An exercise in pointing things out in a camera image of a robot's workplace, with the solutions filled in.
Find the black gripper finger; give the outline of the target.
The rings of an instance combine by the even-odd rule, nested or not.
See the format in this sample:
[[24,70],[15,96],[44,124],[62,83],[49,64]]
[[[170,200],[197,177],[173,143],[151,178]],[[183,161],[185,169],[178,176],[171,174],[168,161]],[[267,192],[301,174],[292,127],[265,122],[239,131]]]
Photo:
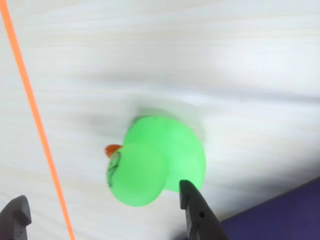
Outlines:
[[179,182],[180,208],[185,211],[189,240],[228,240],[220,221],[189,180]]
[[27,240],[27,226],[32,223],[28,199],[20,195],[0,212],[0,240]]

